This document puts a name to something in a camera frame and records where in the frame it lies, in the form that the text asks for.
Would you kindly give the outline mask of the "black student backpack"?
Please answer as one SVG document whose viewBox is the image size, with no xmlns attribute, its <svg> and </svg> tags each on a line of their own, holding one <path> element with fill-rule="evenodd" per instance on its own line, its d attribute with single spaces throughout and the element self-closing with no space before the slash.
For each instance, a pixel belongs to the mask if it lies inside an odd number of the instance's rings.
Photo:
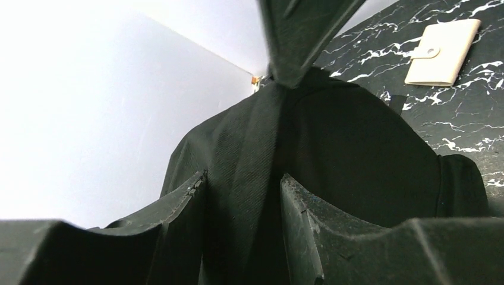
<svg viewBox="0 0 504 285">
<path fill-rule="evenodd" d="M 197 284 L 292 284 L 281 179 L 385 228 L 491 218 L 478 167 L 439 156 L 365 88 L 313 66 L 359 1 L 260 1 L 272 82 L 190 130 L 162 194 L 207 173 Z"/>
</svg>

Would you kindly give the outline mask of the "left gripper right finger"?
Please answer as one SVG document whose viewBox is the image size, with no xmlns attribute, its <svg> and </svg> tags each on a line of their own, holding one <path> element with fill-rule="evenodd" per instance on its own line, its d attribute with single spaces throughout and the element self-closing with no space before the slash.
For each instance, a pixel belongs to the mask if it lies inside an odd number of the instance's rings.
<svg viewBox="0 0 504 285">
<path fill-rule="evenodd" d="M 292 284 L 502 284 L 501 218 L 413 218 L 385 228 L 281 179 Z"/>
</svg>

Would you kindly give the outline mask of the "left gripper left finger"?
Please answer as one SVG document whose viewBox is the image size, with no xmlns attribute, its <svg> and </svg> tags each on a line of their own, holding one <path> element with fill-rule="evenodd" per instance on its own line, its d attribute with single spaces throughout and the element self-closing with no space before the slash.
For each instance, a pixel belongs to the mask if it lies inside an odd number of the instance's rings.
<svg viewBox="0 0 504 285">
<path fill-rule="evenodd" d="M 197 284 L 206 172 L 105 228 L 1 221 L 2 284 Z"/>
</svg>

